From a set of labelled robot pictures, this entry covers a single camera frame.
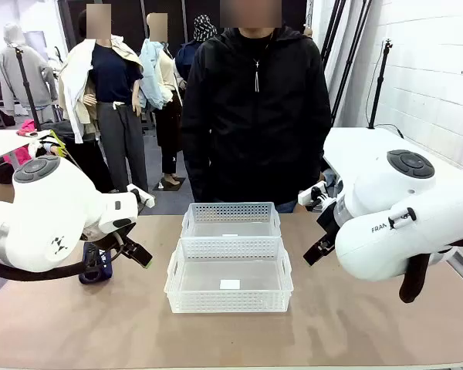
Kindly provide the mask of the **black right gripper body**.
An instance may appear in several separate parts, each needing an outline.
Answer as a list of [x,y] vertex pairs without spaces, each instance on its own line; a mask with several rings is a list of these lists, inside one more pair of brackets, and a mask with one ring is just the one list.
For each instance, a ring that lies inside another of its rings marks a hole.
[[318,225],[328,233],[338,233],[341,226],[346,222],[344,212],[346,210],[344,197],[339,199],[329,197],[326,193],[317,197],[322,205],[322,212],[317,218]]

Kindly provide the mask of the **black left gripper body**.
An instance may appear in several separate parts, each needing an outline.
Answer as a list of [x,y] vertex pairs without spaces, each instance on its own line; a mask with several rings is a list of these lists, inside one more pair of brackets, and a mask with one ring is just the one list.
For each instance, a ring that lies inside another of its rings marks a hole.
[[135,226],[136,224],[132,223],[108,234],[98,233],[91,236],[83,234],[83,241],[94,245],[101,251],[110,251],[112,249],[119,251],[127,243],[127,240],[130,239],[128,234]]

